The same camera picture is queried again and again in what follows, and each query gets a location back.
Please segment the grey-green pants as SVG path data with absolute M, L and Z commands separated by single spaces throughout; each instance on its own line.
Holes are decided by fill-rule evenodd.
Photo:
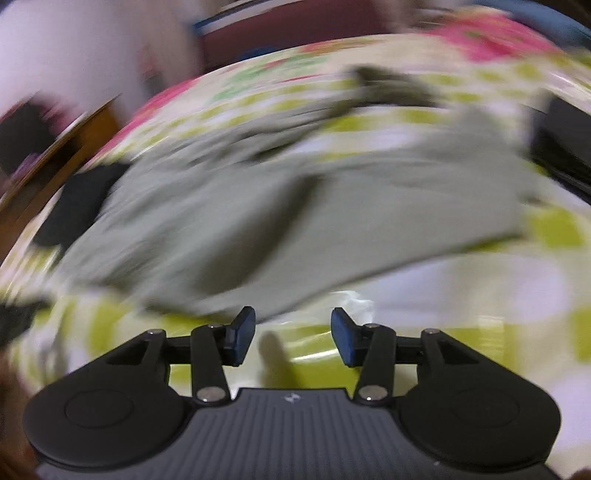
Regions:
M 58 275 L 157 310 L 280 314 L 343 283 L 517 235 L 534 173 L 471 108 L 410 146 L 324 161 L 284 150 L 329 108 L 154 148 Z

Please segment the black folded garment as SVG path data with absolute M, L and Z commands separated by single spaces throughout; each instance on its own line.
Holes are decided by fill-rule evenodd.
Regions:
M 123 162 L 101 164 L 70 177 L 32 242 L 66 251 L 93 225 L 112 187 L 129 167 Z

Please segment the wooden side cabinet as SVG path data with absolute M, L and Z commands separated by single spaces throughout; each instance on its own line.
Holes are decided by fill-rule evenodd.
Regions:
M 115 102 L 112 98 L 95 111 L 82 115 L 1 197 L 2 258 L 7 257 L 28 223 L 66 180 L 120 130 Z

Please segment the dark grey folded garment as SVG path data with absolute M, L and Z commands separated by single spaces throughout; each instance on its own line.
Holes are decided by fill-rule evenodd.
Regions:
M 552 95 L 545 112 L 535 110 L 530 157 L 549 176 L 590 203 L 590 114 Z

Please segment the pink floral blanket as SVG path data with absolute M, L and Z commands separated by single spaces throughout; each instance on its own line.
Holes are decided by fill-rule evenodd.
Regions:
M 429 33 L 454 45 L 473 62 L 560 52 L 543 35 L 502 14 L 455 16 Z

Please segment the maroon window bench cushion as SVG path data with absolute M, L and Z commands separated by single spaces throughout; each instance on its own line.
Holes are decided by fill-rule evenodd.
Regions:
M 194 22 L 206 71 L 297 46 L 385 34 L 372 1 L 243 1 Z

